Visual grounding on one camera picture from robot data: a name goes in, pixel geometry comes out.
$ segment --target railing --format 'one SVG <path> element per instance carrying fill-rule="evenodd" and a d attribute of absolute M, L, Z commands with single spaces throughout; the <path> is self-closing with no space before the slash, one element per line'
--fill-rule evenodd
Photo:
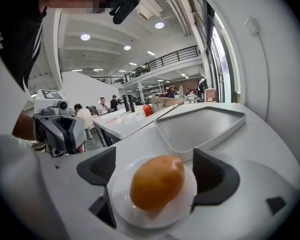
<path fill-rule="evenodd" d="M 116 84 L 124 84 L 128 81 L 135 79 L 143 74 L 146 74 L 150 71 L 157 70 L 164 66 L 180 62 L 183 60 L 187 60 L 190 58 L 198 57 L 199 53 L 197 50 L 197 45 L 190 46 L 181 50 L 177 50 L 171 52 L 167 55 L 164 55 L 160 58 L 154 59 L 145 65 L 138 67 L 137 69 L 125 74 L 123 77 L 93 77 L 101 82 L 104 82 L 109 85 L 116 85 Z"/>

